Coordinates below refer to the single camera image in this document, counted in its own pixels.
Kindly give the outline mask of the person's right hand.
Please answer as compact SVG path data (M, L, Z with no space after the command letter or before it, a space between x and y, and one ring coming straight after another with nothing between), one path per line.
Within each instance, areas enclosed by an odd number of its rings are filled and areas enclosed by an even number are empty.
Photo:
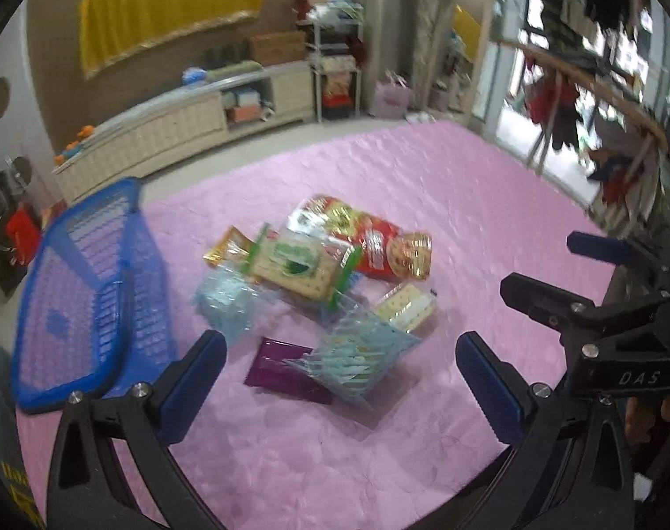
M625 437L632 468L649 480L670 473L670 395L631 397L626 405Z

